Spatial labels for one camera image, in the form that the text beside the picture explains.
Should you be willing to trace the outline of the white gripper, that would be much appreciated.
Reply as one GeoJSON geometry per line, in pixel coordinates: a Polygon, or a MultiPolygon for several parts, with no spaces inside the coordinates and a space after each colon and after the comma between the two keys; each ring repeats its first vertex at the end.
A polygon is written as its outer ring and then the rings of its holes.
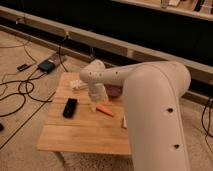
{"type": "Polygon", "coordinates": [[[96,111],[96,105],[100,102],[107,103],[108,95],[105,86],[102,83],[89,84],[88,95],[91,100],[90,107],[93,112],[96,111]]]}

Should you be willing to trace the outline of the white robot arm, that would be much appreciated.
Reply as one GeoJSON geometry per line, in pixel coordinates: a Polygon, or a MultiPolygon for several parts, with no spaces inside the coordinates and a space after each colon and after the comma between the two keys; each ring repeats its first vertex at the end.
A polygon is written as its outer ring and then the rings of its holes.
{"type": "Polygon", "coordinates": [[[191,83],[186,66],[155,61],[106,68],[95,60],[80,71],[80,79],[93,101],[100,99],[100,84],[123,88],[134,171],[190,171],[179,105],[191,83]]]}

